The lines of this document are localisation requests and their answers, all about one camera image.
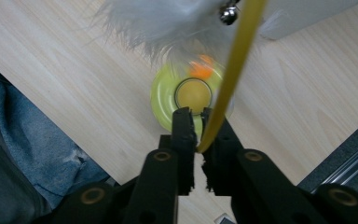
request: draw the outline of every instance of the feather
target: feather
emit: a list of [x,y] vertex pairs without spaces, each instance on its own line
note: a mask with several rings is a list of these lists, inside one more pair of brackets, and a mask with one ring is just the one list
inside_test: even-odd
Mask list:
[[227,0],[105,0],[97,12],[105,31],[126,49],[141,49],[152,65],[187,69],[208,55],[225,63],[235,32],[219,19]]

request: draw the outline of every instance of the wooden table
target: wooden table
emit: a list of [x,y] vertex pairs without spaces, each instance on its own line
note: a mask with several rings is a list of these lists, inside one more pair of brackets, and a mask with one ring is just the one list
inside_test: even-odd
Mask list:
[[[101,2],[0,0],[0,72],[123,183],[167,131],[149,104],[156,68],[92,26]],[[281,40],[258,38],[244,73],[229,121],[297,184],[358,128],[358,6]],[[228,198],[206,193],[201,160],[180,223],[231,214]]]

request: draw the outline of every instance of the yellow stick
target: yellow stick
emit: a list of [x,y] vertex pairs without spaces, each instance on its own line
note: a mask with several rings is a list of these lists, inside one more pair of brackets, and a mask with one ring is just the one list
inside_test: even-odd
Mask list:
[[208,149],[225,119],[228,102],[237,86],[243,64],[246,62],[266,3],[267,0],[245,0],[245,4],[243,4],[240,24],[234,44],[231,47],[227,69],[217,96],[216,105],[197,148],[199,153],[203,153]]

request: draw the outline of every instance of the denim jeans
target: denim jeans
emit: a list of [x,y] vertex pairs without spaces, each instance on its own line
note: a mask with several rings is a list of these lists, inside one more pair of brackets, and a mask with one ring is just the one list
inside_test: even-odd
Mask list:
[[7,213],[6,204],[20,214],[28,206],[28,213],[34,211],[24,215],[28,218],[44,215],[63,196],[107,177],[95,161],[0,75],[0,217]]

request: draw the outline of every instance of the brass screw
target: brass screw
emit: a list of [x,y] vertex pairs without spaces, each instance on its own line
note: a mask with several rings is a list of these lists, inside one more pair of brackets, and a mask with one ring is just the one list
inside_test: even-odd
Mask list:
[[94,204],[99,202],[105,195],[104,189],[101,188],[91,188],[84,191],[80,200],[83,204]]
[[158,152],[153,157],[156,161],[167,161],[171,158],[171,154],[168,152]]
[[353,195],[342,189],[330,189],[328,190],[328,195],[334,201],[347,206],[355,206],[358,204],[357,199]]
[[256,153],[256,152],[246,152],[245,153],[245,158],[248,159],[249,161],[261,161],[263,160],[263,156],[261,156],[260,154]]

